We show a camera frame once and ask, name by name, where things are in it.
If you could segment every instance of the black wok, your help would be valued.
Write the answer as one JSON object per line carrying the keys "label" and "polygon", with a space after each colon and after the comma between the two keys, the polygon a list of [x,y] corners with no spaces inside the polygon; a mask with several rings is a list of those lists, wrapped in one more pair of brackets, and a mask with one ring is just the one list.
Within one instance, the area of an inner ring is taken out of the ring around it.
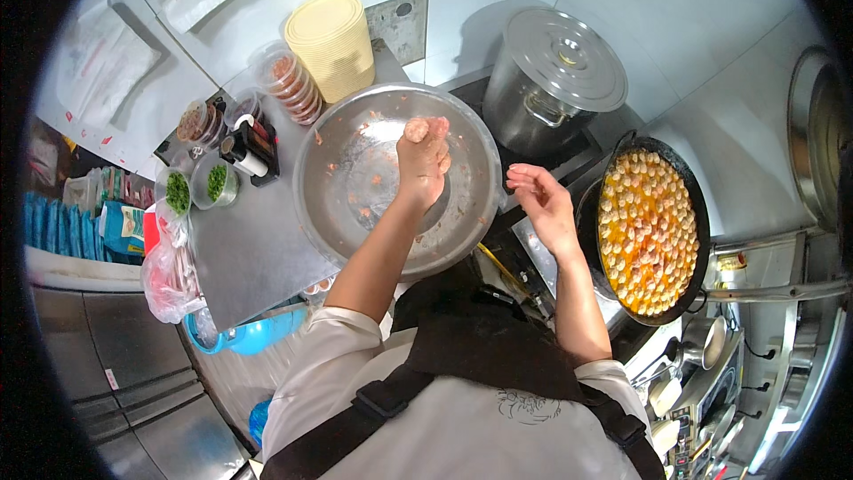
{"label": "black wok", "polygon": [[[639,315],[622,304],[622,309],[637,322],[647,326],[661,326],[671,323],[683,314],[694,300],[696,300],[696,296],[702,287],[710,255],[708,207],[705,203],[705,197],[702,195],[702,190],[698,186],[696,176],[694,176],[693,171],[690,170],[682,157],[678,156],[669,145],[662,141],[650,137],[637,136],[636,130],[626,133],[619,140],[619,143],[616,144],[616,148],[610,157],[610,163],[607,165],[605,175],[613,169],[613,164],[616,163],[616,159],[619,156],[625,152],[638,149],[656,152],[676,170],[678,176],[681,176],[682,180],[684,180],[684,187],[687,188],[690,194],[690,201],[693,203],[694,213],[696,214],[696,238],[698,240],[696,268],[687,290],[678,298],[675,306],[658,315]],[[610,286],[610,281],[607,280],[604,263],[602,262],[602,249],[598,235],[598,204],[601,199],[602,180],[599,179],[581,197],[578,208],[575,210],[575,224],[578,227],[578,241],[580,242],[581,250],[584,256],[586,256],[587,263],[590,265],[593,284],[604,296],[618,300],[616,293],[613,292],[613,288]]]}

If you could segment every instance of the stainless steel counter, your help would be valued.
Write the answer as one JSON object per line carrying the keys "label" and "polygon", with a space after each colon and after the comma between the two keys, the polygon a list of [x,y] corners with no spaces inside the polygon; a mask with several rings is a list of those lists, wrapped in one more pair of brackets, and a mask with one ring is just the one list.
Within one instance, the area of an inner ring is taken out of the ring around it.
{"label": "stainless steel counter", "polygon": [[[374,44],[375,83],[408,81],[393,53]],[[281,176],[253,187],[240,176],[240,192],[225,208],[190,214],[199,284],[219,330],[240,325],[337,272],[301,231],[293,208],[293,160],[310,127],[293,123],[269,97],[263,112],[278,133]]]}

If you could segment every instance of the apron strap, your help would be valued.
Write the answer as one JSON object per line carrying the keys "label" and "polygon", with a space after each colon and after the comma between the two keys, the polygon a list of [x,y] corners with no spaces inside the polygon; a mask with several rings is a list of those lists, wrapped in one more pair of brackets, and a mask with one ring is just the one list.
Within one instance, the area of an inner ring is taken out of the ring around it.
{"label": "apron strap", "polygon": [[401,366],[385,380],[358,389],[351,407],[273,455],[261,480],[321,476],[405,410],[435,376],[579,402],[602,423],[643,480],[664,477],[660,458],[646,440],[645,423],[598,389],[579,383],[570,355],[532,325],[491,315],[433,315],[421,318],[409,358]]}

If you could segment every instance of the shirt sleeve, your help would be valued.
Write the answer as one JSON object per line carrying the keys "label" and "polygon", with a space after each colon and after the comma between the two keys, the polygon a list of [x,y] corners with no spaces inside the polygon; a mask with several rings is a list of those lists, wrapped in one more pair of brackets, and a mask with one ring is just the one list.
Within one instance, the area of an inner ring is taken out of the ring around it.
{"label": "shirt sleeve", "polygon": [[345,308],[320,308],[311,318],[263,428],[263,459],[338,412],[331,408],[350,380],[381,350],[379,325]]}
{"label": "shirt sleeve", "polygon": [[648,443],[652,442],[648,415],[640,402],[640,396],[628,381],[624,365],[615,360],[591,361],[575,369],[575,377],[579,382],[606,393],[619,403],[625,413],[641,420],[646,425],[646,439]]}

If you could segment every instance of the hand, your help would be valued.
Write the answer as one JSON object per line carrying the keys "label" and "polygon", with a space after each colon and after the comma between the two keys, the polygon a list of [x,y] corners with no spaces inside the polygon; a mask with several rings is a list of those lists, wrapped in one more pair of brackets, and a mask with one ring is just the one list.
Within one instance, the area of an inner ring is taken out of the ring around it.
{"label": "hand", "polygon": [[510,165],[506,177],[506,187],[515,189],[515,197],[533,223],[539,240],[557,261],[582,256],[569,191],[536,165]]}
{"label": "hand", "polygon": [[405,136],[397,142],[400,188],[397,196],[411,200],[423,212],[435,204],[444,190],[444,173],[439,167],[447,155],[448,123],[446,119],[427,119],[429,130],[419,143]]}

